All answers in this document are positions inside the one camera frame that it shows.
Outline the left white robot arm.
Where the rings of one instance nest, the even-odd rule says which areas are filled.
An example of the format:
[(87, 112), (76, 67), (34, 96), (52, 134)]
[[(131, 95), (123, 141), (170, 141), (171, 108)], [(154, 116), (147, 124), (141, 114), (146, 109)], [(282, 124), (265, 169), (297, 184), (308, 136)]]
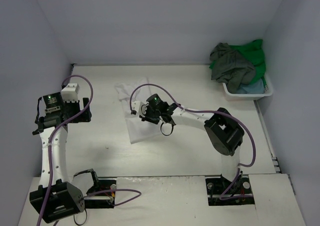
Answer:
[(42, 142), (42, 170), (37, 190), (29, 194), (29, 201), (39, 213), (37, 225), (52, 223), (81, 213), (85, 209), (80, 189), (70, 183), (66, 163), (68, 124), (91, 121), (92, 97), (65, 101), (60, 92), (39, 98), (45, 103), (45, 115), (36, 117)]

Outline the white t shirt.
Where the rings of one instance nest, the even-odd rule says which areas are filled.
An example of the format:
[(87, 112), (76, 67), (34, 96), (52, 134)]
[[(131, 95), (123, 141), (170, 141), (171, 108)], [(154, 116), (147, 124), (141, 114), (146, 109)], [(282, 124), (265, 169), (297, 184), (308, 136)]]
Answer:
[(140, 118), (140, 112), (145, 112), (147, 108), (146, 99), (152, 95), (148, 82), (147, 78), (141, 78), (135, 82), (117, 83), (114, 86), (122, 105), (131, 144), (161, 135), (160, 124), (142, 121)]

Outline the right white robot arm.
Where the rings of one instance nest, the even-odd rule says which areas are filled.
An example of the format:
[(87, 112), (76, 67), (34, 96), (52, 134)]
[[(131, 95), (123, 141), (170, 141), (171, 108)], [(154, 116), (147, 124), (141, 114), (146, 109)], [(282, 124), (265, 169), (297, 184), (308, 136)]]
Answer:
[(132, 103), (142, 121), (153, 124), (184, 125), (204, 130), (214, 149), (221, 155), (221, 185), (227, 192), (238, 188), (236, 177), (240, 163), (240, 146), (244, 130), (240, 125), (225, 115), (229, 112), (219, 108), (217, 113), (196, 112), (184, 109), (182, 105), (163, 101), (158, 94), (151, 95), (145, 103)]

